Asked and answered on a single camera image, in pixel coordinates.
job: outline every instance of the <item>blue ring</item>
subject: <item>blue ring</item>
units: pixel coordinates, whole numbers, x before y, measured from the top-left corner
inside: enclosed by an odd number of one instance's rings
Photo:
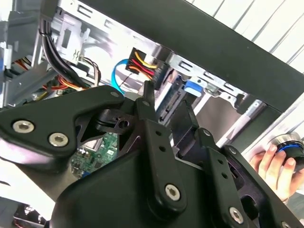
[[[287,148],[291,148],[291,147],[299,147],[300,148],[300,146],[296,145],[296,144],[294,144],[294,145],[287,145],[287,146],[282,147],[280,150],[278,150],[277,153],[280,152],[280,151],[283,151],[283,150],[285,150]]]

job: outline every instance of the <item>finger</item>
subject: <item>finger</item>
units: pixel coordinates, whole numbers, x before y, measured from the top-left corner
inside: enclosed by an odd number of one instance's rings
[[[272,190],[276,190],[280,169],[283,165],[285,157],[286,153],[284,151],[277,153],[270,162],[269,168],[266,172],[265,182]]]
[[[276,146],[271,145],[269,149],[266,151],[260,165],[258,167],[258,174],[265,180],[266,172],[269,168],[270,162],[273,159],[276,152]]]
[[[296,172],[291,180],[290,185],[290,194],[294,194],[295,191],[300,187],[300,185],[304,182],[304,169]]]
[[[260,165],[260,162],[262,161],[263,157],[265,155],[265,152],[256,154],[249,162],[249,164],[254,168],[256,172],[258,172],[258,167]]]
[[[281,175],[277,181],[277,192],[280,194],[280,199],[285,200],[290,196],[290,185],[295,170],[295,160],[288,158]]]

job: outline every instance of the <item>black wire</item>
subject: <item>black wire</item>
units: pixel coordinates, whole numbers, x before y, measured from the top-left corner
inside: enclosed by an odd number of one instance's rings
[[[50,23],[46,23],[46,31],[48,34],[51,33],[51,25]],[[55,57],[56,61],[59,63],[59,65],[66,71],[73,79],[72,83],[82,87],[82,88],[87,88],[85,83],[81,80],[81,78],[78,76],[78,74],[60,57],[58,54],[54,42],[52,40],[51,36],[47,36],[47,41],[50,46],[50,50]]]
[[[87,88],[86,84],[80,79],[78,74],[60,57],[56,51],[51,38],[50,23],[45,20],[40,21],[40,35],[42,36],[42,47],[45,57],[53,69],[65,80],[76,86]]]
[[[131,73],[131,74],[129,74],[128,75],[128,77],[126,77],[125,79],[124,79],[124,81],[119,85],[119,88],[126,82],[126,80],[131,76],[131,75],[133,75],[134,73]]]
[[[99,67],[98,65],[96,64],[96,62],[93,62],[91,59],[87,58],[87,57],[84,57],[84,60],[88,61],[93,67],[95,66],[97,68],[97,72],[98,72],[98,82],[100,82],[101,80],[101,72],[99,70]]]

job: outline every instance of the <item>screw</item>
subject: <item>screw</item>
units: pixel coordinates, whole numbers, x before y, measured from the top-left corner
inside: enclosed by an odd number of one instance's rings
[[[68,144],[68,137],[62,133],[53,133],[49,136],[48,141],[55,147],[63,147]]]
[[[205,135],[207,135],[207,136],[211,136],[210,132],[209,132],[209,131],[207,131],[206,129],[204,129],[204,130],[203,130],[203,132],[205,133]]]
[[[282,222],[282,227],[283,228],[290,228],[290,226],[284,221]]]
[[[230,147],[229,147],[229,150],[230,150],[231,153],[237,154],[236,150],[235,150],[233,147],[230,146]]]
[[[178,201],[181,198],[180,191],[172,184],[167,184],[165,187],[167,196],[173,201]]]
[[[229,213],[233,220],[235,220],[238,224],[242,224],[244,222],[243,216],[241,212],[238,211],[238,209],[231,207],[229,208]]]
[[[111,95],[112,95],[112,96],[115,96],[115,97],[119,97],[119,94],[116,93],[116,92],[111,92]]]
[[[150,106],[150,104],[146,101],[143,101],[143,104],[146,105],[146,106]]]
[[[19,120],[13,124],[13,129],[18,133],[30,133],[35,129],[35,126],[30,121]]]

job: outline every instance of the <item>green circuit board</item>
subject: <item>green circuit board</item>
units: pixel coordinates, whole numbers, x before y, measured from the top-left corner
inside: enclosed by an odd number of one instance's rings
[[[79,179],[98,170],[116,158],[116,134],[106,133],[102,139],[92,142],[92,145],[91,147],[95,147],[94,149],[85,144],[72,156],[72,172]]]

